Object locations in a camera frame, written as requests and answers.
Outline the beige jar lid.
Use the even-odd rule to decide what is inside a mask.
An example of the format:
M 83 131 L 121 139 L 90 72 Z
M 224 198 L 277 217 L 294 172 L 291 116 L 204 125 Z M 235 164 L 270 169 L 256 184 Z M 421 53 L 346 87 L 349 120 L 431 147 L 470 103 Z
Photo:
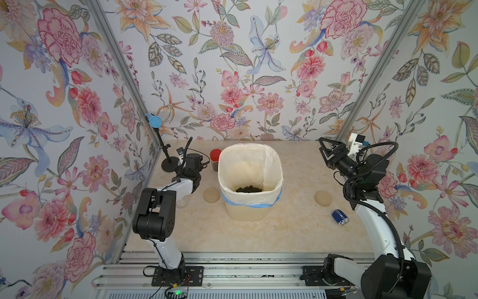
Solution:
M 216 203 L 220 198 L 220 191 L 217 188 L 207 188 L 203 193 L 203 198 L 207 203 Z
M 320 190 L 315 193 L 314 200 L 318 205 L 327 207 L 331 205 L 333 201 L 333 196 L 327 191 Z

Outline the cream trash bin with liner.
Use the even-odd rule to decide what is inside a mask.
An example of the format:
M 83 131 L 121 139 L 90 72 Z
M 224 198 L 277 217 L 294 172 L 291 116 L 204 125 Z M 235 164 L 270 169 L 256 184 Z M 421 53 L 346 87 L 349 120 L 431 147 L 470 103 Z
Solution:
M 218 180 L 231 219 L 260 221 L 272 210 L 283 191 L 280 156 L 268 145 L 234 144 L 220 154 Z

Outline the red lid tea jar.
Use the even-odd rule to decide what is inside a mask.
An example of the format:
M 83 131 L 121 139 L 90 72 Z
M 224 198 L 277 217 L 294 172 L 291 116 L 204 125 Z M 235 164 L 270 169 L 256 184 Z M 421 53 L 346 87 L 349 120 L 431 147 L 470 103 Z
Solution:
M 221 149 L 213 149 L 210 152 L 210 162 L 214 171 L 218 171 Z

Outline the clear glass tea jar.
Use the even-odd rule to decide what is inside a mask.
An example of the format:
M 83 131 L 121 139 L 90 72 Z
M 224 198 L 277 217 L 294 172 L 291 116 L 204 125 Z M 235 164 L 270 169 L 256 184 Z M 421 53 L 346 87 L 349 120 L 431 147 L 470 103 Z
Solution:
M 179 199 L 176 203 L 176 208 L 178 209 L 184 209 L 188 206 L 189 200 L 186 198 Z

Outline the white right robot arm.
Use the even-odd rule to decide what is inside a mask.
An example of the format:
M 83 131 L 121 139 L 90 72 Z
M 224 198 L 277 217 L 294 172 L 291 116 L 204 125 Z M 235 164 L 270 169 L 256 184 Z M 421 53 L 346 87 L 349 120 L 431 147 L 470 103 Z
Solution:
M 378 190 L 398 143 L 383 142 L 381 145 L 388 146 L 389 151 L 380 156 L 368 153 L 374 146 L 366 143 L 362 135 L 352 138 L 350 145 L 324 137 L 318 141 L 326 166 L 345 179 L 343 197 L 362 221 L 375 260 L 363 267 L 351 258 L 329 254 L 316 278 L 334 287 L 346 281 L 366 299 L 424 298 L 432 279 L 431 270 L 402 243 Z

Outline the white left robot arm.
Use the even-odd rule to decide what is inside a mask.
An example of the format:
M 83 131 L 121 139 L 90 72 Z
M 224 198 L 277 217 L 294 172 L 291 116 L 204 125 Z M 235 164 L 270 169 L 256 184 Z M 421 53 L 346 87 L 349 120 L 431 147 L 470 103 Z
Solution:
M 197 190 L 200 172 L 207 165 L 201 154 L 188 152 L 191 142 L 189 138 L 182 152 L 182 161 L 174 168 L 176 176 L 171 183 L 162 188 L 142 190 L 133 218 L 133 232 L 148 241 L 159 257 L 159 265 L 152 276 L 154 287 L 187 281 L 184 256 L 172 237 L 177 202 Z

